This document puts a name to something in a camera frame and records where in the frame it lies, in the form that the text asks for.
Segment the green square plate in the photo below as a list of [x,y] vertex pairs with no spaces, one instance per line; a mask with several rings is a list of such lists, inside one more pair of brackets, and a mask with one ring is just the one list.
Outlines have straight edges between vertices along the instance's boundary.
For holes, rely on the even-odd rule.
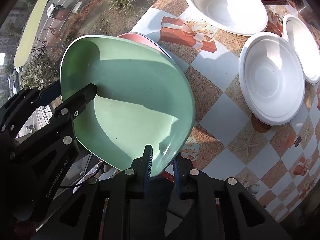
[[96,85],[85,110],[73,113],[75,136],[119,170],[151,145],[151,175],[160,175],[191,133],[189,82],[174,60],[149,46],[114,36],[79,37],[64,52],[60,83],[63,100]]

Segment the large white paper bowl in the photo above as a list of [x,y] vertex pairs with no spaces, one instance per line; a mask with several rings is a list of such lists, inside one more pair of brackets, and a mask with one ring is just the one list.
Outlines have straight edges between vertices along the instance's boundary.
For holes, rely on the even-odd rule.
[[303,103],[305,79],[299,57],[274,33],[247,39],[239,56],[239,83],[251,112],[270,126],[290,122]]

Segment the pink square plate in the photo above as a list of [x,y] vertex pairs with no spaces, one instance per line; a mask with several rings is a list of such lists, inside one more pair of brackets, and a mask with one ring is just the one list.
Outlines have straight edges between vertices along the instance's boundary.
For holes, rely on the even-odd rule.
[[133,42],[137,42],[143,45],[146,45],[150,48],[153,48],[157,51],[160,51],[159,49],[157,49],[156,46],[154,46],[154,44],[152,42],[150,42],[148,39],[144,38],[143,36],[140,36],[139,34],[134,34],[134,32],[129,32],[129,33],[124,33],[118,36],[119,38],[123,38],[126,40],[130,40]]

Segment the white paper plate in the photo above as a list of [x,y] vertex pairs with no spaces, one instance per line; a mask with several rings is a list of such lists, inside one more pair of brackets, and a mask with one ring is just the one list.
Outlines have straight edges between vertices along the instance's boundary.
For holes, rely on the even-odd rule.
[[289,43],[299,57],[308,83],[319,82],[319,48],[307,26],[298,17],[287,14],[283,17],[282,38]]

